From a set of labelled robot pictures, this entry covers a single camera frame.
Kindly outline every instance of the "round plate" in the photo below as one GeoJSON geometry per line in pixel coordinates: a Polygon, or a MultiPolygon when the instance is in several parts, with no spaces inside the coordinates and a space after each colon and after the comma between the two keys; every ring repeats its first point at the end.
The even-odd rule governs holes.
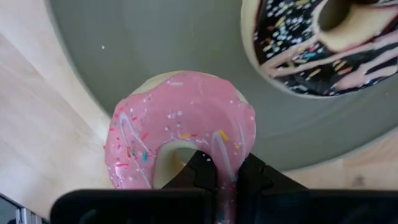
{"type": "Polygon", "coordinates": [[[253,105],[254,153],[280,170],[338,157],[398,125],[398,76],[326,100],[270,86],[243,50],[241,1],[51,0],[50,7],[82,80],[109,113],[157,74],[214,74],[253,105]]]}

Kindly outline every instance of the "wooden surface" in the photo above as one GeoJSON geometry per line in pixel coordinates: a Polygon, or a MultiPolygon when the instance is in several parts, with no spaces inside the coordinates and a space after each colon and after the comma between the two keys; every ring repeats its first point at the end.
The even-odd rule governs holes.
{"type": "MultiPolygon", "coordinates": [[[[111,187],[108,117],[62,53],[43,0],[0,0],[0,193],[48,216],[57,197],[111,187]]],[[[310,188],[398,189],[398,134],[287,175],[310,188]]]]}

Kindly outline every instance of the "pink frosted donut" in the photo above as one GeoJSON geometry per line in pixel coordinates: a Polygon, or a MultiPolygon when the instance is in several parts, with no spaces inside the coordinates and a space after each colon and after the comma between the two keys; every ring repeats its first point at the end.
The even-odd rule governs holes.
{"type": "Polygon", "coordinates": [[[180,170],[172,165],[175,149],[201,150],[218,169],[217,219],[234,223],[238,169],[255,135],[254,110],[230,82],[199,72],[166,73],[118,103],[105,162],[117,189],[153,189],[180,170]]]}

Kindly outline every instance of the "white sprinkle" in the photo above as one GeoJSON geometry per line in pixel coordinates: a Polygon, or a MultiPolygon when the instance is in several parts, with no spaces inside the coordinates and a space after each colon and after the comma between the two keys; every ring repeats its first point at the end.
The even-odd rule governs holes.
{"type": "Polygon", "coordinates": [[[172,85],[172,86],[183,86],[184,83],[170,83],[170,85],[172,85]]]}

